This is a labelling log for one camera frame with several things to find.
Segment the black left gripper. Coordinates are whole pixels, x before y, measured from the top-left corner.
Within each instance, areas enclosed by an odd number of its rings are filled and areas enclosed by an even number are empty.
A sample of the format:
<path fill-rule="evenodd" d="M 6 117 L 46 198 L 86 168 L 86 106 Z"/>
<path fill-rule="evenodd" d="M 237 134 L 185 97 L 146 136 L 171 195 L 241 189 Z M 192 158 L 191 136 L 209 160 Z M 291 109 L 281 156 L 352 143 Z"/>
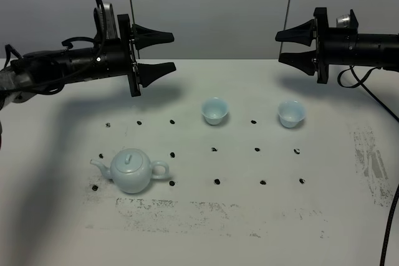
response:
<path fill-rule="evenodd" d="M 146 88 L 154 81 L 176 71 L 173 62 L 161 64 L 137 63 L 133 49 L 133 40 L 136 50 L 174 41 L 171 32 L 156 31 L 135 24 L 131 26 L 128 14 L 117 16 L 120 37 L 106 41 L 106 58 L 111 74 L 126 75 L 130 95 L 141 95 L 140 86 Z"/>

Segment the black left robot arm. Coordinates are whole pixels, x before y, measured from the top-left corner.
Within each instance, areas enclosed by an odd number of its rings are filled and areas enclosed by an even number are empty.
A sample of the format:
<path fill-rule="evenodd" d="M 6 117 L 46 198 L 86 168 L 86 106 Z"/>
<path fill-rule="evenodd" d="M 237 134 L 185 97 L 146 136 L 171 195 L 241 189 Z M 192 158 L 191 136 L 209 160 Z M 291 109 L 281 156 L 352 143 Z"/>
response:
<path fill-rule="evenodd" d="M 73 37 L 62 42 L 62 50 L 45 50 L 20 55 L 6 46 L 6 63 L 1 70 L 1 107 L 24 103 L 35 95 L 54 95 L 67 84 L 126 76 L 130 95 L 140 96 L 141 88 L 176 71 L 173 62 L 143 64 L 133 52 L 174 41 L 170 32 L 131 25 L 120 14 L 104 24 L 94 14 L 95 37 Z"/>

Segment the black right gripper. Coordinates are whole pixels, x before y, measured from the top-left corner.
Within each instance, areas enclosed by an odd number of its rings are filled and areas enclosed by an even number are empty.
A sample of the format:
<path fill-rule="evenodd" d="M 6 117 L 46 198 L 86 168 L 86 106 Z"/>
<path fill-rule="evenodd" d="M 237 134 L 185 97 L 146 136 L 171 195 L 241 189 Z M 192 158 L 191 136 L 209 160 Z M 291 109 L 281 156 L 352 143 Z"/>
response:
<path fill-rule="evenodd" d="M 278 61 L 313 76 L 326 84 L 330 65 L 353 65 L 358 29 L 330 27 L 325 7 L 317 7 L 314 19 L 291 29 L 279 31 L 276 42 L 291 42 L 311 46 L 316 40 L 316 50 L 301 53 L 281 53 Z"/>

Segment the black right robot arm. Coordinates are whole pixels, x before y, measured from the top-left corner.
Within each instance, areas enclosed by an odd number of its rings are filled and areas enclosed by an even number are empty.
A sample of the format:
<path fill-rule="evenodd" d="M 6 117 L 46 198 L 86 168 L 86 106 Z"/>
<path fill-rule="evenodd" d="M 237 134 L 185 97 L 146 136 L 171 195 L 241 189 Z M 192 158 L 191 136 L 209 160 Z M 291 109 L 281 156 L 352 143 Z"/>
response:
<path fill-rule="evenodd" d="M 317 7 L 310 21 L 279 31 L 275 40 L 308 47 L 315 41 L 315 50 L 281 53 L 279 62 L 309 76 L 317 75 L 317 82 L 321 84 L 328 82 L 330 65 L 398 71 L 398 34 L 359 33 L 358 20 L 352 10 L 337 20 L 335 27 L 330 27 L 327 9 Z"/>

